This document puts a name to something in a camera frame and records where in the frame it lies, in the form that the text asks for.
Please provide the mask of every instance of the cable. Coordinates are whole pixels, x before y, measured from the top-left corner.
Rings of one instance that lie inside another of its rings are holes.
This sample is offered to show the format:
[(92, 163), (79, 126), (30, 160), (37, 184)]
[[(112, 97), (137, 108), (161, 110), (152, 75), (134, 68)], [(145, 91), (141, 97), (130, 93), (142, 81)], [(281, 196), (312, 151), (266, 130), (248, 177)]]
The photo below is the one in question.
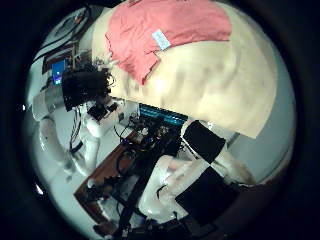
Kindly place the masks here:
[(33, 61), (32, 61), (32, 64), (35, 63), (36, 61), (38, 61), (40, 58), (44, 57), (45, 55), (49, 54), (49, 53), (52, 53), (54, 52), (56, 49), (58, 48), (61, 48), (63, 47), (64, 45), (66, 45), (68, 42), (70, 42), (71, 40), (73, 40), (74, 38), (76, 38), (81, 32), (82, 30), (84, 29), (84, 27), (89, 23), (90, 21), (90, 18), (91, 18), (91, 8), (88, 6), (88, 5), (85, 5), (85, 8), (86, 8), (86, 13), (88, 12), (88, 17), (87, 17), (87, 20), (86, 22), (83, 24), (82, 28), (77, 32), (75, 33), (73, 36), (71, 36), (67, 41), (65, 41), (64, 43), (62, 43), (61, 45), (59, 45), (58, 47), (55, 47), (54, 49), (51, 49), (45, 53), (42, 53), (41, 55), (39, 55), (38, 57), (36, 57)]
[(74, 30), (77, 29), (77, 27), (80, 25), (80, 23), (82, 21), (83, 21), (83, 18), (79, 22), (76, 22), (76, 24), (65, 35), (61, 36), (60, 38), (58, 38), (50, 43), (43, 45), (41, 48), (39, 48), (38, 52), (40, 52), (42, 49), (45, 49), (46, 47), (49, 47), (52, 44), (55, 44), (56, 42), (59, 42), (60, 40), (64, 39), (65, 37), (67, 37), (70, 33), (72, 33)]
[(120, 162), (121, 162), (122, 158), (125, 156), (125, 152), (126, 152), (126, 150), (123, 151), (123, 152), (119, 155), (119, 157), (117, 158), (117, 160), (116, 160), (116, 170), (117, 170), (118, 174), (119, 174), (120, 176), (122, 176), (122, 177), (125, 176), (126, 173), (122, 172), (122, 170), (120, 169)]
[(77, 136), (79, 135), (80, 127), (81, 127), (81, 113), (80, 113), (80, 110), (77, 108), (74, 111), (75, 111), (75, 115), (74, 115), (74, 118), (73, 118), (73, 127), (72, 127), (71, 137), (70, 137), (70, 141), (69, 141), (69, 150), (70, 150), (71, 153), (73, 153), (73, 150), (74, 150), (73, 147), (72, 147), (72, 144), (76, 141)]
[(119, 204), (120, 204), (120, 202), (117, 202), (116, 210), (117, 210), (117, 213), (118, 213), (118, 215), (120, 217), (121, 213), (120, 213), (120, 210), (119, 210)]

